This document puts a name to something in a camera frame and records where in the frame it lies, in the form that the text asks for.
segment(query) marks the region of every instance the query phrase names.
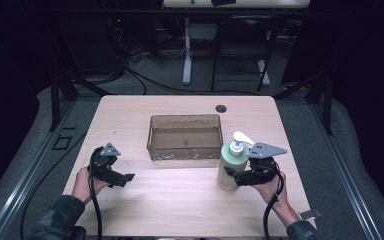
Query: white table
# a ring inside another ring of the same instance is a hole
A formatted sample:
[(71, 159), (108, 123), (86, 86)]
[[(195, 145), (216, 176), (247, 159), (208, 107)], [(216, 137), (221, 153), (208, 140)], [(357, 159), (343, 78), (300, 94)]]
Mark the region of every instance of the white table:
[[(164, 0), (165, 8), (212, 8), (216, 11), (218, 8), (275, 8), (275, 9), (305, 9), (308, 7), (310, 0), (236, 0), (235, 4), (226, 4), (218, 7), (214, 7), (211, 0)], [(190, 50), (190, 34), (191, 25), (189, 24), (189, 18), (185, 21), (185, 66), (183, 70), (183, 85), (189, 85), (191, 83), (191, 71), (192, 71), (192, 53)], [(264, 69), (264, 62), (259, 61), (258, 67), (260, 71)], [(263, 85), (269, 86), (270, 81), (268, 76), (264, 76)]]

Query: chair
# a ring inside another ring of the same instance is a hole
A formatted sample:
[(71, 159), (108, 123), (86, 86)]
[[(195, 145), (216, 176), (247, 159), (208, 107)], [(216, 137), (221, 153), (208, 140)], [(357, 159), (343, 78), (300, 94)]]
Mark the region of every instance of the chair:
[[(283, 18), (268, 15), (236, 15), (220, 21), (214, 38), (211, 91), (214, 91), (216, 73), (258, 73), (260, 91), (277, 35), (284, 24)], [(222, 57), (253, 59), (257, 63), (258, 71), (232, 71), (240, 62), (229, 66), (231, 69), (227, 71), (219, 71), (217, 62)]]

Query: person's arm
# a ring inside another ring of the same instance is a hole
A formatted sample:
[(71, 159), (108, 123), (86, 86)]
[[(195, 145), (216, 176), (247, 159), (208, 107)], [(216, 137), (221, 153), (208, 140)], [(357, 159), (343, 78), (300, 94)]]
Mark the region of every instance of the person's arm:
[[(52, 204), (25, 239), (70, 239), (74, 225), (91, 200), (88, 179), (87, 168), (80, 169), (71, 195), (63, 195)], [(96, 194), (107, 185), (94, 178)]]
[[(272, 210), (279, 217), (283, 226), (286, 228), (286, 233), (291, 240), (322, 240), (326, 239), (314, 226), (308, 221), (303, 221), (289, 204), (288, 192), (286, 190), (286, 175), (280, 172), (284, 179), (284, 188), (278, 197), (278, 201), (273, 205)], [(253, 185), (264, 199), (269, 203), (274, 193), (277, 190), (279, 177), (276, 177), (268, 183)]]

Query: white pump nozzle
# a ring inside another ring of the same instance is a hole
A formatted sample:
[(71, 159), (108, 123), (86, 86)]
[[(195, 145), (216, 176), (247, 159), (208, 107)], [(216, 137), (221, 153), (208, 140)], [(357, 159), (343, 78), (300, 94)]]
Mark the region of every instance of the white pump nozzle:
[(242, 151), (244, 150), (244, 142), (248, 144), (254, 144), (254, 141), (252, 141), (249, 137), (241, 132), (235, 132), (233, 134), (233, 140), (235, 141), (230, 144), (229, 150), (230, 154), (234, 156), (239, 156), (242, 154)]

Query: black cable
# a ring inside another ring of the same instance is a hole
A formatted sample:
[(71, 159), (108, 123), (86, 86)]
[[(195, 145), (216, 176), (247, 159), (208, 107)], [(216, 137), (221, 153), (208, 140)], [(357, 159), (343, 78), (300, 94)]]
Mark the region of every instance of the black cable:
[(212, 95), (214, 93), (243, 93), (243, 94), (248, 94), (248, 95), (254, 95), (254, 96), (261, 96), (260, 94), (257, 94), (257, 93), (252, 93), (252, 92), (248, 92), (248, 91), (237, 91), (237, 90), (224, 90), (224, 91), (192, 91), (192, 90), (184, 90), (184, 89), (178, 89), (178, 88), (173, 88), (173, 87), (169, 87), (169, 86), (166, 86), (164, 84), (161, 84), (161, 83), (158, 83), (157, 81), (155, 80), (152, 80), (148, 77), (145, 77), (143, 76), (142, 74), (136, 72), (135, 70), (131, 69), (130, 67), (126, 66), (126, 71), (130, 74), (135, 74), (136, 76), (138, 77), (141, 77), (142, 79), (148, 81), (149, 83), (161, 88), (161, 89), (164, 89), (168, 92), (172, 92), (172, 93), (175, 93), (175, 94), (179, 94), (179, 95), (191, 95), (191, 94), (198, 94), (198, 95)]
[(86, 79), (86, 77), (84, 77), (84, 76), (82, 76), (82, 77), (94, 85), (101, 85), (101, 84), (114, 82), (115, 80), (117, 80), (121, 76), (123, 76), (123, 74), (124, 74), (124, 69), (119, 71), (119, 72), (116, 72), (116, 73), (108, 74), (109, 76), (107, 78), (100, 79), (100, 80), (90, 80), (90, 79)]
[(142, 87), (143, 87), (142, 95), (146, 95), (146, 86), (145, 86), (145, 83), (144, 83), (142, 80), (140, 80), (140, 78), (139, 78), (138, 76), (136, 76), (136, 74), (131, 73), (131, 75), (132, 75), (133, 77), (135, 77), (135, 78), (140, 82), (140, 84), (142, 84)]
[(270, 210), (273, 208), (273, 205), (277, 202), (280, 193), (282, 193), (283, 187), (284, 187), (284, 179), (282, 175), (280, 174), (279, 169), (277, 171), (270, 169), (270, 171), (276, 172), (277, 176), (279, 176), (279, 182), (278, 182), (278, 187), (276, 193), (273, 195), (272, 199), (270, 202), (267, 204), (266, 210), (264, 211), (264, 216), (263, 216), (263, 227), (264, 227), (264, 235), (266, 240), (270, 240), (270, 235), (269, 235), (269, 230), (268, 230), (268, 218), (270, 214)]
[(43, 178), (39, 181), (39, 183), (36, 185), (36, 187), (33, 189), (33, 191), (30, 193), (29, 198), (27, 199), (26, 205), (24, 206), (23, 213), (21, 215), (20, 220), (20, 239), (24, 238), (24, 220), (26, 218), (27, 208), (30, 205), (30, 202), (33, 199), (34, 194), (39, 189), (40, 185), (45, 181), (45, 179), (49, 176), (49, 174), (55, 169), (55, 167), (62, 162), (62, 160), (74, 149), (74, 147), (86, 136), (86, 133), (84, 133), (79, 140), (77, 140), (76, 143), (48, 170), (48, 172), (43, 176)]
[(93, 175), (95, 174), (95, 169), (89, 174), (89, 190), (90, 190), (90, 198), (92, 199), (93, 206), (95, 207), (96, 219), (98, 221), (98, 240), (102, 239), (102, 214), (101, 209), (99, 207), (98, 198), (96, 197), (95, 192), (95, 183), (93, 181)]

